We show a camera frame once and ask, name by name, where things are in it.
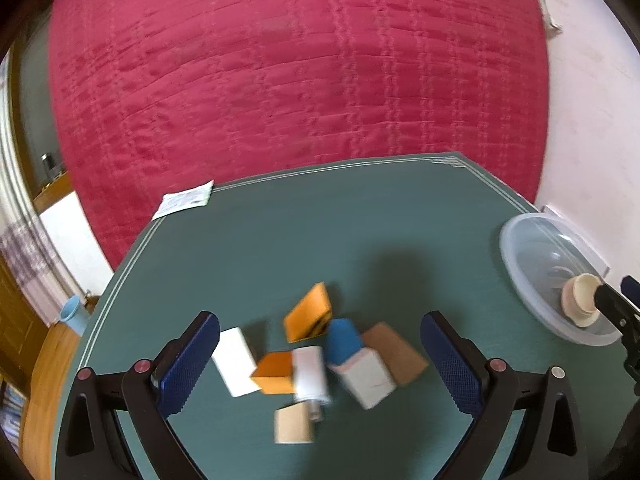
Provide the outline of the blue triangular block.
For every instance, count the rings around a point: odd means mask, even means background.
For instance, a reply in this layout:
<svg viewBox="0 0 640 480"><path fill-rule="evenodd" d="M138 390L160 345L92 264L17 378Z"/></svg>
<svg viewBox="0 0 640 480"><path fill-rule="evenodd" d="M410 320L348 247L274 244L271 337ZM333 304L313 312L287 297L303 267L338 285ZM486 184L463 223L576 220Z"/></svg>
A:
<svg viewBox="0 0 640 480"><path fill-rule="evenodd" d="M326 362L340 366L364 347L360 333L348 318L334 318L326 334Z"/></svg>

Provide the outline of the brown wooden block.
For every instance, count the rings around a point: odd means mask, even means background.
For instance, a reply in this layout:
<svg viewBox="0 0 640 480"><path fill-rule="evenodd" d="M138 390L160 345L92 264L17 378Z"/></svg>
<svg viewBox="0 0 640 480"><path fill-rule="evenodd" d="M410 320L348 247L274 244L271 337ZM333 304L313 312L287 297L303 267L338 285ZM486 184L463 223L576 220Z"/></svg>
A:
<svg viewBox="0 0 640 480"><path fill-rule="evenodd" d="M363 332L361 339L366 347L378 352L398 385L409 385L428 367L427 360L385 322Z"/></svg>

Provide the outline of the red quilted bedspread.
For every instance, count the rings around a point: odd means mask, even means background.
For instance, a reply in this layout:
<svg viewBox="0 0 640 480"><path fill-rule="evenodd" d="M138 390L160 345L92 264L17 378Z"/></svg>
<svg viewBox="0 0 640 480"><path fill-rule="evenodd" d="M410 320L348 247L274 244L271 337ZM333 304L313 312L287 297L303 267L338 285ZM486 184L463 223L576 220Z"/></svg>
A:
<svg viewBox="0 0 640 480"><path fill-rule="evenodd" d="M538 0L54 0L49 80L111 266L207 181L459 152L533 200L544 163Z"/></svg>

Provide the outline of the white pink cube block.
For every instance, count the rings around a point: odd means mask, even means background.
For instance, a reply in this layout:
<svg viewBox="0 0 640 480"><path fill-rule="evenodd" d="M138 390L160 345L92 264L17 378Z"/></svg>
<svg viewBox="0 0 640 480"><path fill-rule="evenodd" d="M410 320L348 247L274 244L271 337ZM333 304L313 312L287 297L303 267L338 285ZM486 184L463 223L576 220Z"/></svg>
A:
<svg viewBox="0 0 640 480"><path fill-rule="evenodd" d="M341 365L330 365L358 403L370 410L396 389L392 375L374 349L364 347Z"/></svg>

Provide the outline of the beige wooden block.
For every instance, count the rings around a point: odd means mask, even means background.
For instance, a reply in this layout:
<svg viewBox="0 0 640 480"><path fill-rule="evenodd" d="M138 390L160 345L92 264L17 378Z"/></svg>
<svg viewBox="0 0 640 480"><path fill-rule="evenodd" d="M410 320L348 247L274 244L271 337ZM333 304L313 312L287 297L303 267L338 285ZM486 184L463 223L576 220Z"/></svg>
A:
<svg viewBox="0 0 640 480"><path fill-rule="evenodd" d="M314 402L303 401L274 412L274 442L309 444L314 442Z"/></svg>

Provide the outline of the orange striped triangular block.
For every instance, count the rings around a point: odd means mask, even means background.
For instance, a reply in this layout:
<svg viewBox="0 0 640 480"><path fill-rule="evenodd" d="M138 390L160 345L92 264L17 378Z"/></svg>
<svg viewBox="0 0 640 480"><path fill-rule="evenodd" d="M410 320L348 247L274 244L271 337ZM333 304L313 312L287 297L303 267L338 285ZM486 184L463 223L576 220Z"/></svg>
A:
<svg viewBox="0 0 640 480"><path fill-rule="evenodd" d="M289 344L320 337L326 333L333 318L332 304L326 284L317 283L283 319Z"/></svg>

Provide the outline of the cream plastic cup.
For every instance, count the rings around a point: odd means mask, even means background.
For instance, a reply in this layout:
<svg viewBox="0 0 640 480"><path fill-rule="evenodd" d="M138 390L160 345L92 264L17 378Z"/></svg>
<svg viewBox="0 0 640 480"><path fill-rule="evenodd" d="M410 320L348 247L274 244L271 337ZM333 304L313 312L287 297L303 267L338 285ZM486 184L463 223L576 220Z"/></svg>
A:
<svg viewBox="0 0 640 480"><path fill-rule="evenodd" d="M600 311L594 303L594 295L600 285L600 278L589 273L574 276L563 285L562 312L577 327L586 328L597 322Z"/></svg>

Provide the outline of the blue waste bin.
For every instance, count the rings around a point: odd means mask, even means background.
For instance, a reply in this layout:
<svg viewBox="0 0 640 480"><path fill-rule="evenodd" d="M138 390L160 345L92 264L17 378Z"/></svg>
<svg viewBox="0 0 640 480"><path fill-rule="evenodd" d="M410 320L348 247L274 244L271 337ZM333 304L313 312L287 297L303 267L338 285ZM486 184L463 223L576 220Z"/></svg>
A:
<svg viewBox="0 0 640 480"><path fill-rule="evenodd" d="M58 320L81 337L88 326L90 314L84 300L79 296L71 296L60 311Z"/></svg>

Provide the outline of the white paper sheet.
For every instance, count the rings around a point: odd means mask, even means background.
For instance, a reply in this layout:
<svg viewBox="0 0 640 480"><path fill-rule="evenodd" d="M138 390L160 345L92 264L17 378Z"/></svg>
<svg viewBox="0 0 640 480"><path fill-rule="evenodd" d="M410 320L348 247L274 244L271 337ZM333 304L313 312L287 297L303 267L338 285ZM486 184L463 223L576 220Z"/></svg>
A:
<svg viewBox="0 0 640 480"><path fill-rule="evenodd" d="M158 206L152 215L152 219L157 220L168 216L168 214L175 214L179 211L206 206L212 195L214 184L215 181L210 180L195 188L164 194L160 201L160 206Z"/></svg>

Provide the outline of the white cylinder block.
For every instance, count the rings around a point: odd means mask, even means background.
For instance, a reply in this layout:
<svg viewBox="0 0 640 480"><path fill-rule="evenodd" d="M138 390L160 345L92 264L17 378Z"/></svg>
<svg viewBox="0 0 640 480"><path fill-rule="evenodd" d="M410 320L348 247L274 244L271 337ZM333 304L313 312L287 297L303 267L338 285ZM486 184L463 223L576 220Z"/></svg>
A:
<svg viewBox="0 0 640 480"><path fill-rule="evenodd" d="M321 347L294 349L292 363L294 401L307 403L311 420L320 422L322 408L331 401Z"/></svg>

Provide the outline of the green table mat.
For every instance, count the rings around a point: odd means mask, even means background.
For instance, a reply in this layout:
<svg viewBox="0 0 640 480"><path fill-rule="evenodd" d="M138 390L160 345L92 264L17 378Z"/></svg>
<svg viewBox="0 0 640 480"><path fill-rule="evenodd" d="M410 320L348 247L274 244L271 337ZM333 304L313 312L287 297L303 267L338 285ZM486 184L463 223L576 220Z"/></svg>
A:
<svg viewBox="0 0 640 480"><path fill-rule="evenodd" d="M334 314L384 322L418 344L442 312L485 356L516 370L564 368L596 474L634 406L620 344L555 336L501 261L499 233L532 205L454 155L344 162L214 188L207 205L150 223L103 293L73 367L122 372L152 358L203 310L255 356L288 348L283 319L324 283ZM211 479L429 479L470 423L436 370L364 410L336 379L311 444L273 439L289 396L232 396L208 364L171 426Z"/></svg>

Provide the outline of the clear plastic bowl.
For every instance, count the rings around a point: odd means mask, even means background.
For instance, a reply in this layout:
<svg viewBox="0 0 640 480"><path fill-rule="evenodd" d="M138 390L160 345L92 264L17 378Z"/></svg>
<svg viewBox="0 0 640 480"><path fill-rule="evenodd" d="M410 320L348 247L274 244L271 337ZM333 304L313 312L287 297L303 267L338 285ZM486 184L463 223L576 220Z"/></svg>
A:
<svg viewBox="0 0 640 480"><path fill-rule="evenodd" d="M620 332L604 316L579 327L562 310L562 289L572 278L585 273L604 278L608 273L570 222L542 212L519 214L502 227L499 249L516 293L551 333L588 347L620 340Z"/></svg>

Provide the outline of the orange striped wedge block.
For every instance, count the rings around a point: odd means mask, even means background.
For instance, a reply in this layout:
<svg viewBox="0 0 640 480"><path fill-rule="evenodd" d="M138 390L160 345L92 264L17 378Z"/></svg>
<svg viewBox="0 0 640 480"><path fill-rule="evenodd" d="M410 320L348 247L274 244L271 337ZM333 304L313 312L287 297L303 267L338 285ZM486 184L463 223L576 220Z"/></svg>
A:
<svg viewBox="0 0 640 480"><path fill-rule="evenodd" d="M293 394L293 358L291 351L270 352L258 362L250 379L263 394Z"/></svg>

